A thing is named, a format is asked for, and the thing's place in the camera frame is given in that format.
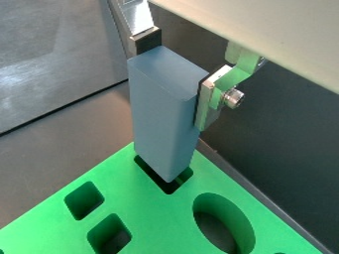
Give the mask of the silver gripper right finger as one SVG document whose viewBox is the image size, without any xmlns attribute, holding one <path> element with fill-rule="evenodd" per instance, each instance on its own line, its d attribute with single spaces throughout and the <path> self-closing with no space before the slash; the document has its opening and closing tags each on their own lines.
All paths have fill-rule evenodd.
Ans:
<svg viewBox="0 0 339 254">
<path fill-rule="evenodd" d="M 235 109 L 246 95 L 238 85 L 249 79 L 266 64 L 266 58 L 234 42 L 229 42 L 226 61 L 199 83 L 195 126 L 205 131 L 218 120 L 225 106 Z"/>
</svg>

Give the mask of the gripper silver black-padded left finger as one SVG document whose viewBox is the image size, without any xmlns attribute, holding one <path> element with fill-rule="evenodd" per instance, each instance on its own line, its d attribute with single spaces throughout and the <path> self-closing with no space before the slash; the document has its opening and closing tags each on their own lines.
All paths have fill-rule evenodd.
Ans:
<svg viewBox="0 0 339 254">
<path fill-rule="evenodd" d="M 130 59 L 162 45 L 147 0 L 107 0 L 126 57 Z"/>
</svg>

